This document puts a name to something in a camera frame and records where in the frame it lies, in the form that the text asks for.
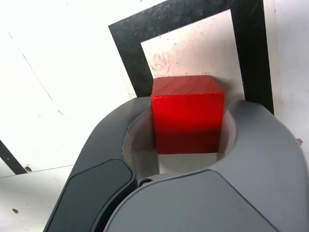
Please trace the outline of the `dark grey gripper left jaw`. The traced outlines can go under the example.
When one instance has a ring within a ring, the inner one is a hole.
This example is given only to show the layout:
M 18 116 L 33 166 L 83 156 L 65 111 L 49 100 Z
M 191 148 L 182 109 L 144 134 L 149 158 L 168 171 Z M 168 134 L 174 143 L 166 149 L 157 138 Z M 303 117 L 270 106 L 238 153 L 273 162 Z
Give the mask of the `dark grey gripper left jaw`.
M 89 135 L 45 231 L 103 231 L 139 181 L 158 173 L 151 100 L 131 99 L 103 118 Z

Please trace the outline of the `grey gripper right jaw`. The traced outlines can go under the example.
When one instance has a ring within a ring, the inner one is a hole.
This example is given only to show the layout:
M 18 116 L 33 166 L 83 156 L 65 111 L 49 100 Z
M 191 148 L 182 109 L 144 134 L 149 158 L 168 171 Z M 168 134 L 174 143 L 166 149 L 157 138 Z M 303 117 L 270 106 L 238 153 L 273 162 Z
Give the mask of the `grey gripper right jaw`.
M 138 188 L 113 212 L 107 232 L 301 232 L 303 152 L 265 107 L 230 107 L 236 140 L 208 168 Z

